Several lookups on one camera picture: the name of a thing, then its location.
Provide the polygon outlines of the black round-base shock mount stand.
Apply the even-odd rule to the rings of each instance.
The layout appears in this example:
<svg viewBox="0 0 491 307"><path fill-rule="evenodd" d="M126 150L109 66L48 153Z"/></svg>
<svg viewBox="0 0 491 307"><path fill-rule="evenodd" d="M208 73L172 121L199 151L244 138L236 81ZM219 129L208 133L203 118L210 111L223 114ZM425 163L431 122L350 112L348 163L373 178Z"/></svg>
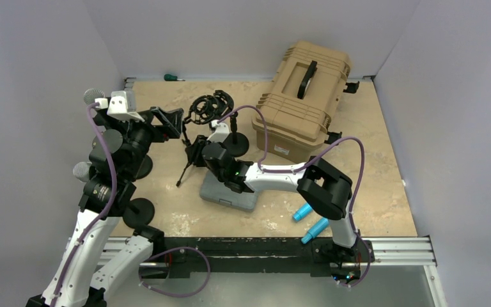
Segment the black round-base shock mount stand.
<svg viewBox="0 0 491 307"><path fill-rule="evenodd" d="M226 115L230 114L234 108L234 101L229 94L223 90L214 91L215 103L213 104L213 118L210 120L220 120ZM249 140L241 132L237 131L237 116L238 113L230 115L230 135L226 138L222 144L229 151L233 157L241 157L245 155L249 149Z"/></svg>

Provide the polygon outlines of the black mic stand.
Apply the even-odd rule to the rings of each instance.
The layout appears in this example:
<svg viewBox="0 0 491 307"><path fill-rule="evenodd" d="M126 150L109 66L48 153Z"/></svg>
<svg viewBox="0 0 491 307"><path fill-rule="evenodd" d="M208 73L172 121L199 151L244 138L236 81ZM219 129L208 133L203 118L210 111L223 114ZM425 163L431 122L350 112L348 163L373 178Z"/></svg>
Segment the black mic stand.
<svg viewBox="0 0 491 307"><path fill-rule="evenodd" d="M122 219L129 228L148 225L155 215L154 204L146 198L130 200Z"/></svg>
<svg viewBox="0 0 491 307"><path fill-rule="evenodd" d="M143 159L139 170L137 172L136 178L137 179L142 179L147 177L150 172L153 169L153 161L152 158L149 155L146 155L146 157Z"/></svg>

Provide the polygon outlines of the black microphone silver grille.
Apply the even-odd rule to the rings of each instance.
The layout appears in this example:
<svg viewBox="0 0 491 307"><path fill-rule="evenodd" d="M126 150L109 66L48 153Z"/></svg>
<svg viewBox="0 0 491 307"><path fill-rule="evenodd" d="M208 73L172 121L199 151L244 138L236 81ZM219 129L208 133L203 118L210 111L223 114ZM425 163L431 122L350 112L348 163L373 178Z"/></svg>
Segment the black microphone silver grille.
<svg viewBox="0 0 491 307"><path fill-rule="evenodd" d="M102 90L98 90L96 88L90 88L84 92L83 100L84 103L88 106L92 103L96 102L97 98L104 98L105 94ZM95 116L93 117L93 121L99 127L104 125L103 118L99 115L98 109L95 109Z"/></svg>

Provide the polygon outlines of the blue microphone with pink band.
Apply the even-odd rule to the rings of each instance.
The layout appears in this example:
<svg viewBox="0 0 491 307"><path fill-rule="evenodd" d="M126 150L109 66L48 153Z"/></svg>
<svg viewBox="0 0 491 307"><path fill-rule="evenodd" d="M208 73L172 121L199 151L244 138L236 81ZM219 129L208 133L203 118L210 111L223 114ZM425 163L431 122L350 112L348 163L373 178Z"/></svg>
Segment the blue microphone with pink band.
<svg viewBox="0 0 491 307"><path fill-rule="evenodd" d="M307 244L311 240L318 237L328 226L329 220L324 217L321 218L306 232L306 234L301 238L300 241L303 244Z"/></svg>

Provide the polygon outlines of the black tripod shock mount stand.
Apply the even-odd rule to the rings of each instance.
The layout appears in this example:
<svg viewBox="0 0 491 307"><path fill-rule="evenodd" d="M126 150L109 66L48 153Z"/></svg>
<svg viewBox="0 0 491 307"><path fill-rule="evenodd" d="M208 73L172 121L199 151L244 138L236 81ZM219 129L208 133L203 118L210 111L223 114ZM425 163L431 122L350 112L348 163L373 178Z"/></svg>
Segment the black tripod shock mount stand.
<svg viewBox="0 0 491 307"><path fill-rule="evenodd" d="M196 98L191 106L189 107L189 111L185 119L183 120L183 144L185 144L185 140L188 139L191 143L194 142L197 135L200 135L200 127L202 125L206 125L213 118L213 104L215 103L215 99L213 95L203 95ZM180 187L183 181L183 177L188 170L183 169L180 178L178 179L176 186Z"/></svg>

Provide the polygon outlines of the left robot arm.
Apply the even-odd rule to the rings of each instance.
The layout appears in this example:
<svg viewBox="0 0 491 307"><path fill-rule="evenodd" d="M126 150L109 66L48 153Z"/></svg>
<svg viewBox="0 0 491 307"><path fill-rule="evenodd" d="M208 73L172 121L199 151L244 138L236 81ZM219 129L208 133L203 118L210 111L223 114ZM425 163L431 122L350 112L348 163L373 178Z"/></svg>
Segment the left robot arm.
<svg viewBox="0 0 491 307"><path fill-rule="evenodd" d="M165 253L163 231L140 224L125 247L99 265L111 233L130 207L150 145L180 137L183 109L151 107L138 120L121 122L89 105L87 116L96 137L74 231L51 282L28 299L28 306L105 306L142 261L156 262Z"/></svg>

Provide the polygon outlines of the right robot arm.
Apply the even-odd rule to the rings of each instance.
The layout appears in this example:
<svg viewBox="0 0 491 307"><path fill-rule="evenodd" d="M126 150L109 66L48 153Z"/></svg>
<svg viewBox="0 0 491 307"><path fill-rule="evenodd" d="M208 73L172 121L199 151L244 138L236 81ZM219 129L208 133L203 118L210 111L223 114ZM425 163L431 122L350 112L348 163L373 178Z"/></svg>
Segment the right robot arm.
<svg viewBox="0 0 491 307"><path fill-rule="evenodd" d="M341 260L357 254L359 235L350 210L359 185L321 155L294 165L265 165L236 159L221 142L211 141L199 141L186 153L192 165L206 167L216 181L234 193L300 194L317 214L328 220L334 254Z"/></svg>

